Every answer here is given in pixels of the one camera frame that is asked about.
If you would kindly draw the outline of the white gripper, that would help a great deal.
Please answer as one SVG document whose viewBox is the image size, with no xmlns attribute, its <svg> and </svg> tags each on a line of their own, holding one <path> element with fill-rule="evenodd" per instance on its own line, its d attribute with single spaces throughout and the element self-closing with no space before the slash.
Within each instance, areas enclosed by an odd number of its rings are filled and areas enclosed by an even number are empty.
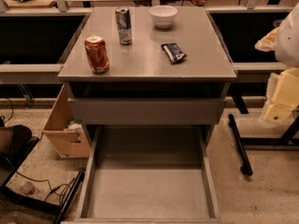
<svg viewBox="0 0 299 224">
<path fill-rule="evenodd" d="M 280 74 L 272 73 L 267 83 L 267 102 L 259 117 L 265 128 L 283 123 L 299 106 L 299 68 L 289 68 Z"/>
</svg>

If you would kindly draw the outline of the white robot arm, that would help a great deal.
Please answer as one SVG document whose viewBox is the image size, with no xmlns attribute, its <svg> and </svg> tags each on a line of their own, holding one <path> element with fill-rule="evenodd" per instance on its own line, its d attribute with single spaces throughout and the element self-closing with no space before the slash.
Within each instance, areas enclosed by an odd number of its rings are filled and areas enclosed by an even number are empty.
<svg viewBox="0 0 299 224">
<path fill-rule="evenodd" d="M 266 102 L 260 123 L 274 128 L 299 106 L 299 4 L 289 15 L 256 44 L 260 51 L 274 51 L 276 60 L 287 68 L 279 75 L 272 73 L 267 81 Z"/>
</svg>

